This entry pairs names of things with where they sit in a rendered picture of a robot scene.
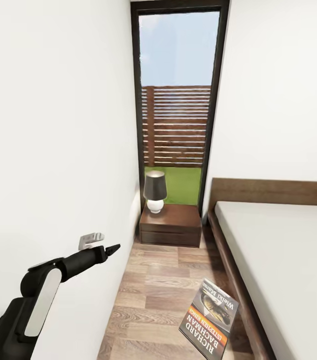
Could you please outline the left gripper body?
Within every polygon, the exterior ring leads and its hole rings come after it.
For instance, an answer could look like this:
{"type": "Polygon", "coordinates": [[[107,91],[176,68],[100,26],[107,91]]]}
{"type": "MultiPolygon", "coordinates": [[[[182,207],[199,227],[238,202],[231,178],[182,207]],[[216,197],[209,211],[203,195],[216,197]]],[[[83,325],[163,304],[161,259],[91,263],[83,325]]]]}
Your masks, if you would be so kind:
{"type": "Polygon", "coordinates": [[[75,256],[79,262],[79,274],[107,260],[103,245],[79,250],[79,252],[74,253],[73,256],[75,256]]]}

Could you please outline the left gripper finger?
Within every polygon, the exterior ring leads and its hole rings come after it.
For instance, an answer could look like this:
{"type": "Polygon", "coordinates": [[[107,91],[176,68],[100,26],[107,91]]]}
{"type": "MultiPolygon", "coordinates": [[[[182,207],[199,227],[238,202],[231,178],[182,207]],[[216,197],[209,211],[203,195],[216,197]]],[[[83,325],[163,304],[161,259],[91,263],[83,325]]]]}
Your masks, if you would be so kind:
{"type": "Polygon", "coordinates": [[[106,247],[105,248],[106,259],[108,259],[109,256],[112,256],[119,248],[121,248],[121,244],[116,244],[110,247],[106,247]]]}

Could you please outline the hardback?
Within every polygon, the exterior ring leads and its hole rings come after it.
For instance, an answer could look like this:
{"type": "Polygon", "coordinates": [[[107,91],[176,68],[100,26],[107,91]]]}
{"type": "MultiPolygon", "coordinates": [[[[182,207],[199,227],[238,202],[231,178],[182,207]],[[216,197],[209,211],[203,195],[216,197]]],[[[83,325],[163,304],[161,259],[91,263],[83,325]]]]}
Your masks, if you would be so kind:
{"type": "Polygon", "coordinates": [[[239,307],[205,278],[178,330],[207,360],[222,360],[239,307]]]}

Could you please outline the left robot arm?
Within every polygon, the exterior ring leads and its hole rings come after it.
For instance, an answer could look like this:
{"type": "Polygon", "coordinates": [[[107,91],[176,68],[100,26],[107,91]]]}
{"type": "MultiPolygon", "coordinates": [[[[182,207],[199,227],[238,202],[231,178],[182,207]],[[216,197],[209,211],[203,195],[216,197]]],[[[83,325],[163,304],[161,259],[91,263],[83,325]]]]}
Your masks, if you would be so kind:
{"type": "Polygon", "coordinates": [[[104,263],[121,244],[104,249],[100,232],[80,237],[78,250],[66,258],[45,261],[27,269],[20,283],[22,297],[10,302],[0,317],[0,360],[30,360],[60,283],[96,264],[104,263]]]}

